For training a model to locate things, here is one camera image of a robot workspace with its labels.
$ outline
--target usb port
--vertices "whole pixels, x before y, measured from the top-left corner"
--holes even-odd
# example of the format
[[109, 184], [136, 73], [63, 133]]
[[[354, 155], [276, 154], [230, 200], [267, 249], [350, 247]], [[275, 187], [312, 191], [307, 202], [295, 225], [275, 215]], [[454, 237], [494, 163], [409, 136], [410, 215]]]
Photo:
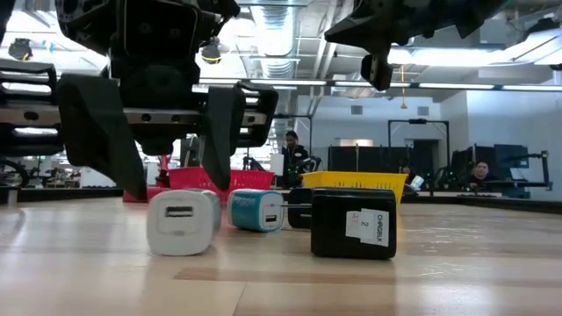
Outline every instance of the usb port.
[[192, 217], [193, 207], [191, 206], [168, 206], [166, 207], [166, 217]]

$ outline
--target white label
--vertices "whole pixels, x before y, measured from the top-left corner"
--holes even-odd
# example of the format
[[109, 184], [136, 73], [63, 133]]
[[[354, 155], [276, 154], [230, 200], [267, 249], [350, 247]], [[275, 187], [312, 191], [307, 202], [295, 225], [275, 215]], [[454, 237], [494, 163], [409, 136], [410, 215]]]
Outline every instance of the white label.
[[362, 209], [347, 212], [346, 237], [359, 238], [362, 243], [388, 247], [388, 212]]

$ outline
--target ductwork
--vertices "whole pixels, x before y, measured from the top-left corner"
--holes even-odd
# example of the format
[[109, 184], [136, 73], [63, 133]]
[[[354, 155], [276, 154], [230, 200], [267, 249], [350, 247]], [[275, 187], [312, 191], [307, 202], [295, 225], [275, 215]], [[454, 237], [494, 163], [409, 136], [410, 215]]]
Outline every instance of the ductwork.
[[[250, 9], [257, 29], [260, 30], [258, 51], [260, 55], [272, 57], [261, 60], [263, 76], [276, 79], [294, 78], [295, 61], [282, 58], [294, 55], [297, 11], [292, 7], [273, 5], [251, 6]], [[296, 97], [290, 90], [280, 90], [278, 93], [277, 112], [291, 112]]]

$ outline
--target yellow basket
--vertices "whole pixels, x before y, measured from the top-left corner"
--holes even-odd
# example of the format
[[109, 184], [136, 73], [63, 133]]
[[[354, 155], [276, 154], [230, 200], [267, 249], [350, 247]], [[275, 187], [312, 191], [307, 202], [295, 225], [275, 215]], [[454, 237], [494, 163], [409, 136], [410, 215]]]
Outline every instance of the yellow basket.
[[394, 192], [396, 209], [400, 208], [406, 174], [382, 174], [371, 172], [334, 172], [321, 171], [303, 174], [307, 188], [338, 187], [362, 189], [387, 189]]

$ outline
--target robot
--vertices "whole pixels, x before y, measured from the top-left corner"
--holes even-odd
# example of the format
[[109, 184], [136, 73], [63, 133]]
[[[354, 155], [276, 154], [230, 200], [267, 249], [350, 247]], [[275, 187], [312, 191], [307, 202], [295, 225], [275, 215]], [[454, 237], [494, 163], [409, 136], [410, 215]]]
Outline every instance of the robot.
[[[429, 37], [449, 25], [467, 36], [507, 2], [356, 0], [353, 13], [325, 37], [369, 52], [362, 75], [385, 90], [393, 42], [403, 45], [412, 36]], [[0, 40], [15, 3], [0, 1]], [[211, 87], [208, 93], [192, 90], [200, 74], [195, 55], [240, 13], [234, 0], [56, 0], [55, 5], [64, 35], [108, 56], [108, 65], [99, 76], [62, 74], [58, 79], [50, 64], [0, 60], [0, 83], [41, 84], [51, 90], [48, 95], [0, 90], [0, 155], [51, 155], [66, 149], [73, 165], [91, 167], [145, 199], [135, 141], [145, 154], [166, 155], [174, 140], [196, 133], [201, 165], [218, 188], [226, 189], [235, 149], [260, 147], [267, 140], [278, 100], [271, 86], [240, 81], [229, 88]], [[258, 95], [257, 105], [246, 103], [247, 91]], [[58, 133], [15, 133], [28, 126]], [[249, 133], [241, 134], [242, 127]]]

